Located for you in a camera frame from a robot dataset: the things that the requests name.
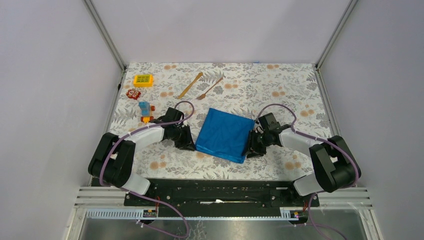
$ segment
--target yellow toy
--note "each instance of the yellow toy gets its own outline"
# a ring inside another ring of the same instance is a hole
[[[144,74],[144,75],[135,75],[134,77],[134,87],[136,88],[145,88],[153,86],[153,75]]]

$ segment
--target wooden fork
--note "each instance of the wooden fork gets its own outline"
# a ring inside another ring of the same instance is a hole
[[[202,100],[206,97],[206,94],[215,87],[215,85],[219,84],[221,82],[221,80],[224,79],[224,77],[221,77],[217,82],[215,82],[214,85],[212,85],[205,93],[203,93],[202,95],[198,96],[196,99],[197,100]]]

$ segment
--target gray leaf pattern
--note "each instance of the gray leaf pattern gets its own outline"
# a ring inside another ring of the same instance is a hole
[[[224,89],[223,89],[222,86],[216,86],[216,87],[213,88],[213,92],[218,94],[218,95],[221,95],[221,94],[223,94]]]
[[[206,90],[206,88],[208,88],[210,85],[207,84],[206,82],[202,82],[200,83],[196,88],[200,91],[204,91]]]
[[[209,108],[254,119],[264,106],[272,103],[283,103],[292,108],[298,117],[296,127],[299,130],[330,136],[330,123],[311,64],[131,63],[109,131],[121,135],[143,127],[139,101],[155,106],[155,118],[163,116],[168,107],[174,107],[180,101],[177,96],[199,72],[203,72],[203,77],[183,97],[195,107],[193,117],[186,121],[194,141]],[[153,74],[153,87],[137,88],[141,92],[140,98],[129,99],[126,92],[135,89],[132,82],[139,74]],[[221,77],[224,77],[223,81],[204,99],[195,99]],[[186,116],[191,112],[188,104],[181,104],[178,109]],[[282,108],[270,107],[263,112],[267,113],[274,113],[280,124],[289,124],[293,120]],[[148,178],[291,181],[312,173],[313,166],[308,157],[285,147],[269,146],[265,156],[238,164],[197,151],[178,150],[173,141],[165,140],[136,152],[132,169]]]

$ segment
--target red toy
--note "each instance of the red toy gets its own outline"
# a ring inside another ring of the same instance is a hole
[[[135,89],[128,89],[128,91],[126,92],[126,96],[129,99],[135,99],[135,100],[137,100],[141,94],[142,94],[141,92]]]

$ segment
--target yellow lego brick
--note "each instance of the yellow lego brick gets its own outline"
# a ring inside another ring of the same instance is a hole
[[[147,124],[150,121],[150,117],[149,116],[142,116],[141,117],[141,121],[145,124]]]
[[[146,88],[153,86],[153,75],[144,74],[144,75],[135,75],[134,77],[134,87],[136,88]]]

